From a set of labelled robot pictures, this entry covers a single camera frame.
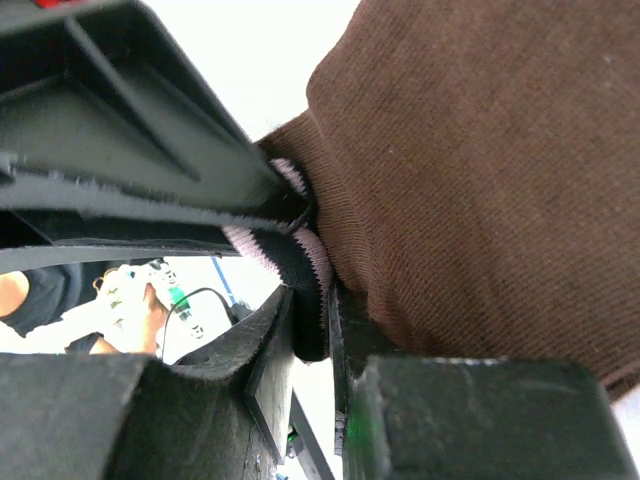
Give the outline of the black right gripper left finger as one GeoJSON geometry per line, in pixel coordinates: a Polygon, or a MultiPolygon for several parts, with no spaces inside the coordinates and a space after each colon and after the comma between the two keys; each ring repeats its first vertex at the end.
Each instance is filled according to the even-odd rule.
{"type": "Polygon", "coordinates": [[[245,401],[287,338],[293,295],[174,366],[144,355],[1,357],[5,479],[269,479],[275,457],[245,401]]]}

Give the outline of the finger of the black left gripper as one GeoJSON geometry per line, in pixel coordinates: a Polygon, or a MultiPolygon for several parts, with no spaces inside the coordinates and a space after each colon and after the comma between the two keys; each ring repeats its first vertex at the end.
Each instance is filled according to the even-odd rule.
{"type": "Polygon", "coordinates": [[[1,205],[281,232],[312,208],[139,1],[2,3],[1,205]]]}
{"type": "Polygon", "coordinates": [[[40,210],[1,213],[3,273],[67,263],[236,254],[213,226],[40,210]]]}

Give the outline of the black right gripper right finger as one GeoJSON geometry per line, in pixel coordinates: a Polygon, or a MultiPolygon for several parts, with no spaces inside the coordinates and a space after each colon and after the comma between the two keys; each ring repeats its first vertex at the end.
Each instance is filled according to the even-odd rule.
{"type": "Polygon", "coordinates": [[[407,356],[335,285],[335,450],[348,479],[634,479],[606,394],[560,360],[407,356]]]}

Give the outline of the brown sock with striped cuff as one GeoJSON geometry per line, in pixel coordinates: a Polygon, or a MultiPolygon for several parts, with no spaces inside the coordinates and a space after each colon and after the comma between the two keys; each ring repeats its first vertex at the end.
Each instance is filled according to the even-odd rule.
{"type": "Polygon", "coordinates": [[[307,110],[262,139],[318,214],[224,233],[303,299],[329,285],[426,356],[555,357],[639,384],[639,5],[363,1],[307,110]]]}

